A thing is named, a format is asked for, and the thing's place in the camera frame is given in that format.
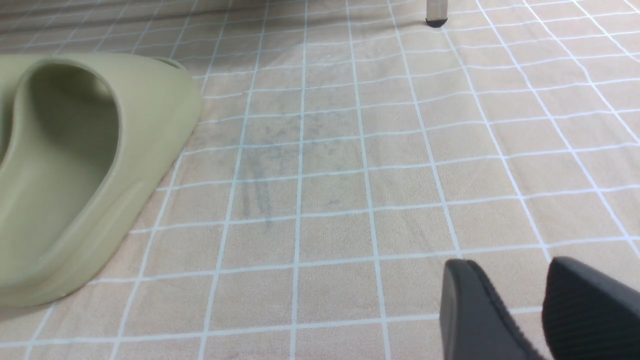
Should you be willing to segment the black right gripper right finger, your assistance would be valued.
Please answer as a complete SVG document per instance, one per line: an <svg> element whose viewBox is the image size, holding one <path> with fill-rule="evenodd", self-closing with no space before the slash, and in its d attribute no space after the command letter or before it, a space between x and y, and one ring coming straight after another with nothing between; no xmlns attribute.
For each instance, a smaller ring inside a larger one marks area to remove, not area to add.
<svg viewBox="0 0 640 360"><path fill-rule="evenodd" d="M637 360L639 292L577 259L554 257L542 330L555 360Z"/></svg>

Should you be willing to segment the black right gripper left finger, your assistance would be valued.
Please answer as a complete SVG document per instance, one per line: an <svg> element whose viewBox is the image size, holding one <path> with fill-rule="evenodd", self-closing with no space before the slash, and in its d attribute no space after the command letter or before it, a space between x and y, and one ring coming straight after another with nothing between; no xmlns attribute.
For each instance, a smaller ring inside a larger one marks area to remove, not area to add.
<svg viewBox="0 0 640 360"><path fill-rule="evenodd" d="M542 360L477 262L449 259L439 328L445 360Z"/></svg>

